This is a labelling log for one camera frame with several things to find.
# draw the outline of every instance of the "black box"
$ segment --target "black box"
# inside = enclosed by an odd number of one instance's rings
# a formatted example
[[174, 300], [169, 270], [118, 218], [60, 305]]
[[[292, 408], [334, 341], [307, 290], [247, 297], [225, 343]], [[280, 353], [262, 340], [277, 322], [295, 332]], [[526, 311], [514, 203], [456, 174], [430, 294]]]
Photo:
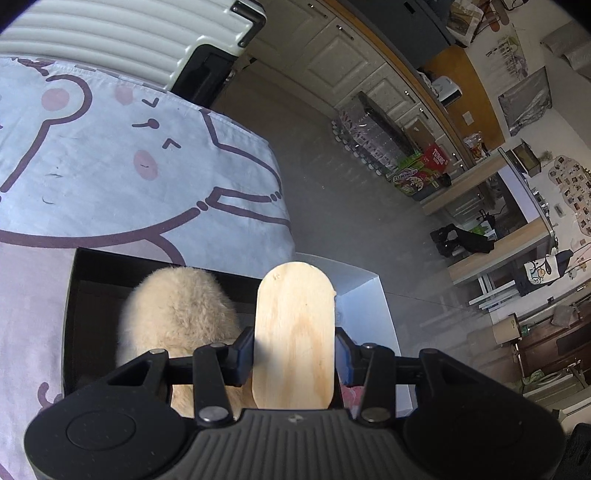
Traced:
[[[148, 275], [173, 264], [79, 248], [66, 302], [62, 382], [64, 394], [115, 369], [121, 308]], [[234, 303], [241, 327], [253, 326], [260, 279], [210, 271]]]

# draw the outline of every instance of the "white box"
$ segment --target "white box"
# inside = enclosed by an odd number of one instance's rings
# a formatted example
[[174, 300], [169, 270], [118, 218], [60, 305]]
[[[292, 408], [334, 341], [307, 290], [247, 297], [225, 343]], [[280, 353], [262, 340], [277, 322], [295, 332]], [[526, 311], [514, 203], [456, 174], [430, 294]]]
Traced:
[[[358, 345], [373, 342], [390, 348], [400, 356], [398, 338], [379, 277], [315, 255], [296, 253], [294, 260], [321, 269], [336, 290], [336, 326], [342, 327]], [[396, 411], [406, 416], [413, 410], [408, 385], [396, 386]]]

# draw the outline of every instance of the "cardboard box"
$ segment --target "cardboard box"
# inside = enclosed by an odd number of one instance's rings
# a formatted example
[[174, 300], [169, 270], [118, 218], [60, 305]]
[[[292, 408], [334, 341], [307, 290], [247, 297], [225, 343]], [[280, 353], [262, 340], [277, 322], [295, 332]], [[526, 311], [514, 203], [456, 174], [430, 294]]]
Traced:
[[[295, 260], [321, 269], [336, 292], [336, 323], [354, 342], [375, 342], [400, 355], [398, 339], [379, 277], [367, 270], [314, 255]], [[68, 395], [115, 368], [119, 314], [142, 280], [170, 264], [80, 248], [74, 256], [66, 306], [63, 384]], [[211, 272], [233, 301], [242, 327], [253, 326], [261, 280]], [[397, 387], [400, 416], [413, 409], [407, 385]]]
[[449, 164], [449, 158], [437, 144], [430, 145], [418, 159], [409, 158], [390, 177], [396, 188], [412, 196], [438, 178]]

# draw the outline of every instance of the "kitchen cabinet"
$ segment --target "kitchen cabinet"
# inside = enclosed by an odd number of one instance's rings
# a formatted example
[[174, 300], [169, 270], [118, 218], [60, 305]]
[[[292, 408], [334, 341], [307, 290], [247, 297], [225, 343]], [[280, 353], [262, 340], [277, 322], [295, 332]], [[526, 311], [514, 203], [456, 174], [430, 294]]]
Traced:
[[396, 123], [400, 128], [405, 129], [417, 120], [421, 121], [435, 138], [439, 138], [445, 133], [433, 114], [422, 103], [416, 104], [410, 111], [397, 119]]
[[358, 92], [367, 94], [392, 120], [398, 120], [420, 103], [418, 96], [388, 63], [357, 85], [336, 108], [344, 107]]
[[384, 63], [372, 45], [335, 18], [306, 45], [285, 74], [336, 106]]
[[301, 56], [303, 48], [335, 15], [313, 0], [263, 0], [267, 23], [248, 46], [248, 53], [280, 72]]

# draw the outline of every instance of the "white suitcase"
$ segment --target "white suitcase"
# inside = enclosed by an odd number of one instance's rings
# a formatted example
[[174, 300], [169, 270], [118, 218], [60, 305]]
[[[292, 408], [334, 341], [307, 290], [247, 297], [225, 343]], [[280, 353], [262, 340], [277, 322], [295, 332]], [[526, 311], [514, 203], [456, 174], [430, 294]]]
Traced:
[[209, 106], [265, 22], [251, 0], [39, 0], [0, 54], [71, 60]]

